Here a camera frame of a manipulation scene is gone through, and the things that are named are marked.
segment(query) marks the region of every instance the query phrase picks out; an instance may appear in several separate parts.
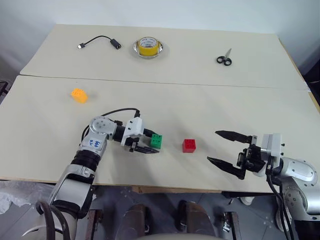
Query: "black scissor handle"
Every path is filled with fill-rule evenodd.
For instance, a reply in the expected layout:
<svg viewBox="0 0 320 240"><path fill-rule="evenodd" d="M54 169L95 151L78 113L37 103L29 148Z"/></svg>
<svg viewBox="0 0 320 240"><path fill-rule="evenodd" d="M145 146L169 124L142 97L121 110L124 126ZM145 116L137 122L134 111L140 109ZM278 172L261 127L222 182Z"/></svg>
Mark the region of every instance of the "black scissor handle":
<svg viewBox="0 0 320 240"><path fill-rule="evenodd" d="M225 61L225 56L219 56L216 61L218 64L222 64Z"/></svg>
<svg viewBox="0 0 320 240"><path fill-rule="evenodd" d="M232 61L231 61L231 59L230 58L227 58L227 59L223 59L223 61L224 61L224 65L225 66L230 66L231 64L232 64Z"/></svg>

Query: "white table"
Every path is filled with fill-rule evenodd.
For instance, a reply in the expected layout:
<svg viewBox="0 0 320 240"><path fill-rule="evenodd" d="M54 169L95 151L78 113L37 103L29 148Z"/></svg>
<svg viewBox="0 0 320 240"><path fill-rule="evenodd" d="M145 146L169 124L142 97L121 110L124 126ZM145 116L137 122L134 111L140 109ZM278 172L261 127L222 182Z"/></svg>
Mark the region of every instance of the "white table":
<svg viewBox="0 0 320 240"><path fill-rule="evenodd" d="M107 39L122 44L116 50ZM134 54L133 43L152 36L164 43L160 56L146 60ZM232 65L216 58L232 48ZM56 25L20 72L27 76L126 82L308 89L274 34L123 27Z"/></svg>
<svg viewBox="0 0 320 240"><path fill-rule="evenodd" d="M72 99L74 88L87 92L87 103ZM270 192L265 178L247 172L238 180L207 160L235 165L248 146L219 137L217 130L255 134L259 145L264 133L282 133L286 157L320 169L320 114L305 90L18 76L0 105L0 178L56 182L90 120L126 107L140 109L145 127L163 135L162 148L131 153L108 142L96 184ZM126 122L132 116L110 117ZM196 140L194 153L182 153L187 138Z"/></svg>

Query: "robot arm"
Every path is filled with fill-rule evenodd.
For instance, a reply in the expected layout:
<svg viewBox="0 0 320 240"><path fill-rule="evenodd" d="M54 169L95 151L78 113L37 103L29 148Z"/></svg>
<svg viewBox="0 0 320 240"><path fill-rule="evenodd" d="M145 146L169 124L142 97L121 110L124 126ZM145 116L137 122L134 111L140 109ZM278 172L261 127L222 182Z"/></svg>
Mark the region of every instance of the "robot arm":
<svg viewBox="0 0 320 240"><path fill-rule="evenodd" d="M283 190L283 203L288 207L299 238L319 239L320 237L320 185L317 171L305 160L281 157L281 135L265 134L261 147L256 146L257 136L245 136L237 132L217 131L230 141L249 144L239 153L237 167L226 161L208 157L221 170L243 180L246 170L267 179Z"/></svg>
<svg viewBox="0 0 320 240"><path fill-rule="evenodd" d="M121 142L121 146L130 146L131 152L158 153L153 148L138 146L139 137L143 134L151 137L154 132L144 129L139 116L130 119L126 126L105 116L93 118L74 159L52 190L49 203L37 204L36 209L40 213L38 222L23 234L22 239L75 239L77 221L87 215L92 202L92 184L107 140Z"/></svg>

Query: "red lego block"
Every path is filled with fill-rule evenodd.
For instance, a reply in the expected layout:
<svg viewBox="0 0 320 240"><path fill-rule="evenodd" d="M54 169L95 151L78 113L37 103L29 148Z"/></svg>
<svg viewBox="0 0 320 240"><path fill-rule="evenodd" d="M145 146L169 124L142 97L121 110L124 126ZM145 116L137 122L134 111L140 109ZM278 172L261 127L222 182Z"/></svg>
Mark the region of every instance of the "red lego block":
<svg viewBox="0 0 320 240"><path fill-rule="evenodd" d="M182 143L182 152L193 153L196 150L196 140L185 139Z"/></svg>

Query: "yellow tape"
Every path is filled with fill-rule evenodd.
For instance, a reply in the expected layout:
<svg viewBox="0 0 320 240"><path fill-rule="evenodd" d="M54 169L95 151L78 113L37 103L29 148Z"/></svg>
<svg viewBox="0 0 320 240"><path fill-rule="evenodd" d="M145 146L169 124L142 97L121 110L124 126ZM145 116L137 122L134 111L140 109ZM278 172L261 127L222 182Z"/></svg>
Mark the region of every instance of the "yellow tape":
<svg viewBox="0 0 320 240"><path fill-rule="evenodd" d="M138 41L139 54L142 56L154 56L158 53L159 42L151 36L145 36Z"/></svg>

